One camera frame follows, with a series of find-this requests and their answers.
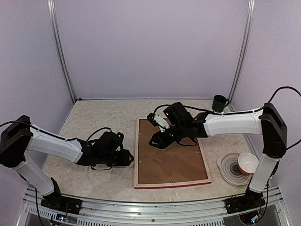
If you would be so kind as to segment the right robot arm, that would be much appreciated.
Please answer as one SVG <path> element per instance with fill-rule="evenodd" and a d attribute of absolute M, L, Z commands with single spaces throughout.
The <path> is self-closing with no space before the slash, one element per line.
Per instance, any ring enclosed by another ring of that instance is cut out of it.
<path fill-rule="evenodd" d="M 179 144 L 184 138 L 195 141 L 196 138 L 222 134 L 261 135 L 262 155 L 245 194 L 228 198 L 225 202 L 229 213 L 267 205 L 268 198 L 263 197 L 263 191 L 268 190 L 269 180 L 277 171 L 280 159 L 300 143 L 287 145 L 287 125 L 272 102 L 269 100 L 260 108 L 230 113 L 200 109 L 195 117 L 188 108 L 181 102 L 165 105 L 166 120 L 155 112 L 150 113 L 148 121 L 160 131 L 153 134 L 149 145 L 165 149 L 174 142 Z"/>

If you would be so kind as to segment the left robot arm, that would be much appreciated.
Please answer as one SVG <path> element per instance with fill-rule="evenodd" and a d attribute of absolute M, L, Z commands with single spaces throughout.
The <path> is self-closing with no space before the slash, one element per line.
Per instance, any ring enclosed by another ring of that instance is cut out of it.
<path fill-rule="evenodd" d="M 130 151 L 123 147 L 124 135 L 114 133 L 108 127 L 103 128 L 104 133 L 98 139 L 88 137 L 82 140 L 60 137 L 43 130 L 32 124 L 26 115 L 1 126 L 5 127 L 0 136 L 1 165 L 15 170 L 57 210 L 66 205 L 66 199 L 61 195 L 57 182 L 42 171 L 28 152 L 45 153 L 91 169 L 106 165 L 110 170 L 129 166 L 134 161 Z"/>

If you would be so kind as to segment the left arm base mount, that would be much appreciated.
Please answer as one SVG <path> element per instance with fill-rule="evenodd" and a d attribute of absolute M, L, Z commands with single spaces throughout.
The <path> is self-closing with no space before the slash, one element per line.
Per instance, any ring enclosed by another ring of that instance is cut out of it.
<path fill-rule="evenodd" d="M 47 207 L 52 210 L 57 210 L 60 212 L 65 212 L 67 214 L 76 214 L 78 215 L 81 209 L 82 200 L 75 199 L 71 197 L 63 196 L 58 201 L 48 201 L 46 198 L 43 198 L 41 201 L 41 206 Z"/>

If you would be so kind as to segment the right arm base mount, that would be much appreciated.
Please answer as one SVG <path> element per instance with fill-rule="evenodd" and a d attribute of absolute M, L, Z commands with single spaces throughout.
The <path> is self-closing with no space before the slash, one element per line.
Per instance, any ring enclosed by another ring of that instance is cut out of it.
<path fill-rule="evenodd" d="M 244 196 L 232 197 L 225 200 L 227 214 L 255 209 L 265 204 L 264 198 L 256 200 L 253 198 L 245 198 Z"/>

